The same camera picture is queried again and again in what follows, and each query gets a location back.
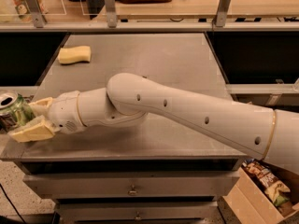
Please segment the metal frame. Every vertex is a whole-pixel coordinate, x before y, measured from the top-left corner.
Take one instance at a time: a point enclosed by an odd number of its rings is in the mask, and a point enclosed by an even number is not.
[[[34,26],[36,28],[43,28],[46,23],[46,19],[44,18],[40,10],[37,0],[25,0],[25,1],[29,7]]]
[[[223,27],[226,23],[227,12],[230,7],[231,0],[220,0],[217,15],[215,18],[215,25],[218,27]]]
[[[202,33],[202,32],[283,32],[299,31],[299,22],[226,22],[224,27],[215,27],[212,23],[177,23],[177,22],[119,22],[116,28],[110,28],[104,22],[99,23],[47,23],[42,29],[36,29],[33,24],[3,23],[0,24],[0,32],[57,32],[67,31],[70,33]]]
[[[293,84],[226,85],[226,90],[231,94],[299,94]]]
[[[107,25],[110,28],[115,28],[118,23],[118,17],[116,15],[115,0],[105,0]]]

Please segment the gray tabletop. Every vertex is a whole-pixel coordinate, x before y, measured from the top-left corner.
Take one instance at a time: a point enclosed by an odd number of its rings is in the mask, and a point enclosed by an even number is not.
[[[105,87],[127,72],[161,84],[232,99],[203,34],[71,35],[65,47],[90,46],[90,63],[53,63],[35,100],[67,91]],[[50,140],[18,144],[8,140],[4,161],[91,161],[192,159],[243,156],[172,120],[149,114],[130,128],[91,127],[84,133],[57,134]]]

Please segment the metal table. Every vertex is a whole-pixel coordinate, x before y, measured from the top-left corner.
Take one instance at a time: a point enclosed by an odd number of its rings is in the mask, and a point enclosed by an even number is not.
[[[204,34],[71,35],[64,46],[82,45],[91,47],[91,62],[55,60],[35,100],[102,88],[120,72],[232,99]],[[209,216],[237,181],[246,157],[149,114],[136,127],[91,127],[25,144],[9,140],[0,159],[18,164],[24,182],[53,199],[62,217],[84,221]]]

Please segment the drawer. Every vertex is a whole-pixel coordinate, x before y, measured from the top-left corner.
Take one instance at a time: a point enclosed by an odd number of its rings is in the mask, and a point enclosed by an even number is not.
[[[65,220],[150,220],[211,217],[217,202],[57,204]]]
[[[111,198],[227,195],[239,178],[232,172],[142,172],[26,175],[41,198]]]

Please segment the drawer handle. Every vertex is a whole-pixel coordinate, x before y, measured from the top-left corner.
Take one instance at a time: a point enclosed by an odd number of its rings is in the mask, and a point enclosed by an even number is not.
[[[128,191],[129,196],[135,197],[138,194],[138,191],[135,190],[135,186],[131,186],[131,190]]]
[[[137,215],[135,217],[135,221],[142,220],[141,216],[139,215],[139,212],[137,212]]]

